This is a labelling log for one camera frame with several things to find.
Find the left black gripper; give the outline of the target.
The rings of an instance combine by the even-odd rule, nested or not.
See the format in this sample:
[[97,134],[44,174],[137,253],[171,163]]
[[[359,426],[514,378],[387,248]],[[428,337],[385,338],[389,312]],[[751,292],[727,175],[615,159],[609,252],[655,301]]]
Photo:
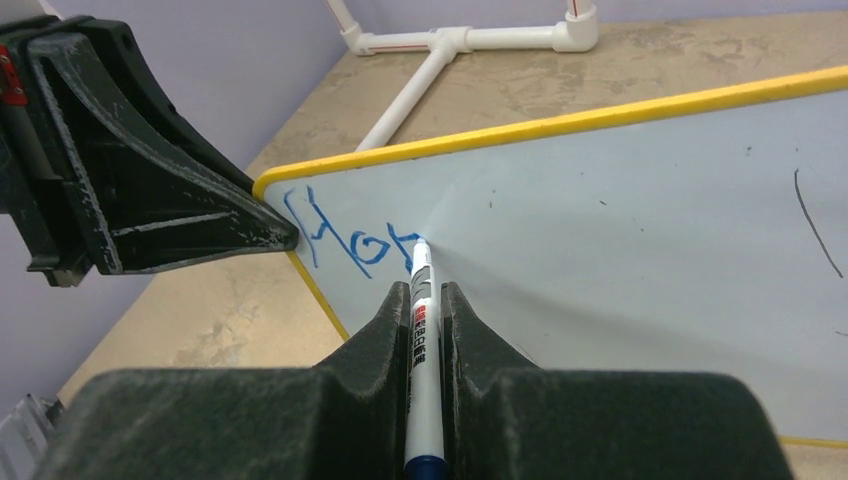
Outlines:
[[1,210],[53,287],[285,252],[298,228],[183,118],[123,22],[1,27]]

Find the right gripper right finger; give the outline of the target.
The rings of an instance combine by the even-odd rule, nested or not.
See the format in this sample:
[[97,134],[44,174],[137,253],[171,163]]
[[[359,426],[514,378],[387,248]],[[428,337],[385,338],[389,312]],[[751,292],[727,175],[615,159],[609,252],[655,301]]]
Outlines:
[[447,456],[454,479],[509,479],[499,376],[539,368],[492,330],[455,282],[441,286]]

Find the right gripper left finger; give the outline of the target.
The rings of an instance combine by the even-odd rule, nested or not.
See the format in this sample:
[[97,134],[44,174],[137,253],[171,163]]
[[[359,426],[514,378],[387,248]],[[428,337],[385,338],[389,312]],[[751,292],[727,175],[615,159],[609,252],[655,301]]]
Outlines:
[[410,287],[393,283],[374,317],[317,366],[313,479],[398,479],[405,442]]

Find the blue white marker pen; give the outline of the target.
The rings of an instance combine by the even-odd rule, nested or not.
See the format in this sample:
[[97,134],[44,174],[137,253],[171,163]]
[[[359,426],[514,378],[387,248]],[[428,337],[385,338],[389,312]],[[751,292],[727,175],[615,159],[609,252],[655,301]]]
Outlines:
[[427,242],[413,248],[408,406],[403,472],[407,479],[446,479],[440,309]]

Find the yellow framed whiteboard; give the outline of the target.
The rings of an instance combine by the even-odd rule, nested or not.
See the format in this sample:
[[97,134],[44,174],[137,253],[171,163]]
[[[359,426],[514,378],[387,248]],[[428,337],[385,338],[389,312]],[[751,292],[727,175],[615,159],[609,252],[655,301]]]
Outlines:
[[290,258],[344,335],[434,278],[556,369],[710,371],[778,432],[847,438],[847,70],[267,170]]

